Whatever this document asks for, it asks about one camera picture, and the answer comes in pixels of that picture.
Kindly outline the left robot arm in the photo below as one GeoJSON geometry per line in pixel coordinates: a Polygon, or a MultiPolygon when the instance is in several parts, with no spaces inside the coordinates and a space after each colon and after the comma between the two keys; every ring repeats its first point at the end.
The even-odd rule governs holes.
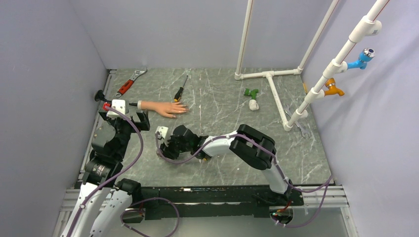
{"type": "Polygon", "coordinates": [[[104,109],[99,114],[103,122],[95,130],[79,196],[63,237],[102,237],[126,208],[138,206],[144,198],[140,183],[116,179],[128,170],[123,159],[131,134],[150,129],[148,111],[136,111],[139,121],[129,115],[110,118],[104,109]]]}

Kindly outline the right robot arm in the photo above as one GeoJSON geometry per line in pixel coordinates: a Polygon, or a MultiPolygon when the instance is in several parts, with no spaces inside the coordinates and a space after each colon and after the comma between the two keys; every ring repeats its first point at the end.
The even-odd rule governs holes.
{"type": "Polygon", "coordinates": [[[184,125],[168,135],[168,128],[159,126],[155,137],[158,155],[169,163],[186,163],[186,159],[179,160],[182,153],[201,160],[233,153],[248,166],[261,171],[275,203],[284,205],[292,197],[290,180],[276,158],[275,141],[249,125],[241,124],[237,130],[218,136],[198,136],[184,125]]]}

